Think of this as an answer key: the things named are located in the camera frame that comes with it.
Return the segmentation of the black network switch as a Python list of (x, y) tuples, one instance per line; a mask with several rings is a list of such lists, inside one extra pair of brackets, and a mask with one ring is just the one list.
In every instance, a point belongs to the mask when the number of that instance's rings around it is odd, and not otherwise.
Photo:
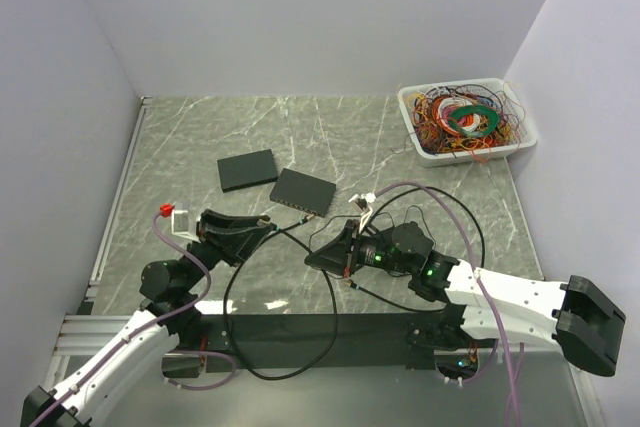
[(336, 192), (336, 184), (284, 168), (271, 193), (272, 202), (325, 217)]
[(272, 183), (278, 179), (271, 149), (218, 159), (217, 167), (224, 193)]

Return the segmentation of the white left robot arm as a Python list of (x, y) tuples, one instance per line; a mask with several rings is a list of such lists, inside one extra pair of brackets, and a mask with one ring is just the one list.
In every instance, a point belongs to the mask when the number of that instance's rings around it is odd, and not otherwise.
[(23, 402), (23, 426), (101, 426), (116, 404), (150, 368), (201, 335), (202, 283), (209, 291), (219, 264), (240, 267), (277, 227), (267, 216), (228, 216), (206, 210), (191, 220), (184, 208), (164, 204), (153, 232), (178, 252), (141, 273), (140, 306), (88, 361), (50, 388), (37, 387)]

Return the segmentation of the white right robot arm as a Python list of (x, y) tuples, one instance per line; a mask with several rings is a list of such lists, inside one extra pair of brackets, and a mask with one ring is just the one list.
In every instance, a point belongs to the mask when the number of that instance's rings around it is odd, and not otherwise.
[(341, 233), (307, 255), (306, 265), (348, 279), (362, 267), (406, 274), (408, 287), (442, 308), (419, 312), (409, 344), (455, 351), (506, 339), (548, 347), (575, 367), (612, 377), (626, 316), (591, 280), (534, 281), (483, 268), (437, 252), (414, 222), (372, 236), (349, 220)]

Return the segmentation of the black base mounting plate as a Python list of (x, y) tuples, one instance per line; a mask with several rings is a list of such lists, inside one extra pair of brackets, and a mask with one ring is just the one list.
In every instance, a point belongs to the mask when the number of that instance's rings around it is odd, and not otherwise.
[(433, 370), (439, 352), (491, 348), (463, 332), (457, 308), (431, 313), (205, 315), (179, 335), (180, 349), (228, 354), (268, 369), (404, 366)]

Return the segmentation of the white plastic basket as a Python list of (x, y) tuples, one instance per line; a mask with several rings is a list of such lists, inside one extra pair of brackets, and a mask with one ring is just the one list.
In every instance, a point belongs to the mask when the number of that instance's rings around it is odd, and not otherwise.
[(506, 158), (538, 142), (533, 120), (502, 79), (408, 86), (397, 99), (407, 141), (426, 167)]

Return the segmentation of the aluminium left side rail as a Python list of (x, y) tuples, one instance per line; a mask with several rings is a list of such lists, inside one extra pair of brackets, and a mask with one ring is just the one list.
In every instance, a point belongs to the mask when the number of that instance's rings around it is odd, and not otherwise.
[(101, 237), (101, 241), (100, 241), (96, 258), (93, 264), (93, 268), (89, 277), (86, 291), (84, 293), (83, 299), (79, 304), (79, 307), (76, 310), (76, 314), (90, 315), (93, 305), (95, 303), (95, 298), (98, 293), (98, 289), (104, 273), (106, 261), (111, 248), (111, 243), (112, 243), (112, 239), (115, 232), (115, 224), (121, 209), (124, 191), (128, 182), (128, 177), (130, 174), (133, 157), (135, 155), (137, 144), (139, 142), (140, 132), (141, 132), (144, 120), (147, 117), (147, 111), (149, 106), (152, 103), (152, 100), (153, 98), (148, 96), (144, 96), (141, 98), (140, 109), (136, 118), (136, 122), (130, 138), (130, 142), (127, 148), (124, 164), (118, 180), (118, 184), (114, 194), (113, 202), (111, 204), (107, 222)]

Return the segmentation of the aluminium rail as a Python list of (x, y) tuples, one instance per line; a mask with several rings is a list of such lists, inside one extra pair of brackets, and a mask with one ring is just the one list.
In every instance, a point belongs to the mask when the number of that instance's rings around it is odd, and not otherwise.
[(101, 241), (100, 241), (96, 258), (93, 264), (93, 268), (89, 277), (86, 291), (84, 293), (83, 299), (79, 304), (79, 307), (76, 310), (76, 314), (90, 315), (93, 305), (95, 303), (95, 298), (98, 293), (98, 289), (104, 273), (106, 261), (111, 248), (111, 243), (112, 243), (112, 239), (115, 232), (115, 224), (121, 209), (124, 191), (128, 182), (128, 177), (130, 174), (133, 157), (135, 155), (137, 144), (139, 142), (140, 132), (141, 132), (144, 120), (147, 117), (147, 111), (149, 106), (152, 103), (152, 100), (153, 98), (148, 96), (144, 96), (141, 98), (140, 109), (136, 118), (136, 122), (130, 138), (130, 142), (127, 148), (124, 164), (118, 180), (118, 184), (114, 194), (113, 202), (111, 204), (107, 222), (101, 237)]
[(62, 322), (53, 355), (93, 356), (129, 320), (129, 316), (68, 315)]

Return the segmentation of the aluminium front rail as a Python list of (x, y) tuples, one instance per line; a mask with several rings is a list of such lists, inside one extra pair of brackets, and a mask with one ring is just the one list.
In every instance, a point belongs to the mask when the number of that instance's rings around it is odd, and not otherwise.
[(68, 315), (62, 322), (53, 355), (93, 356), (129, 320), (129, 316)]

